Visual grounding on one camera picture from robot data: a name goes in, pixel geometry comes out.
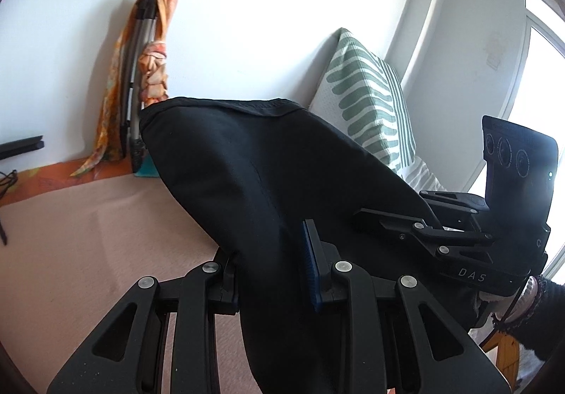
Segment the dark sleeve forearm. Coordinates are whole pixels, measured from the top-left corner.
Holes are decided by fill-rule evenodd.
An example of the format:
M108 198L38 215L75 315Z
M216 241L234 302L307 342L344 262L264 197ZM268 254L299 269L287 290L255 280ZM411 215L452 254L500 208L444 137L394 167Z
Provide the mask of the dark sleeve forearm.
M564 339L564 286L531 276L507 320L496 327L547 362Z

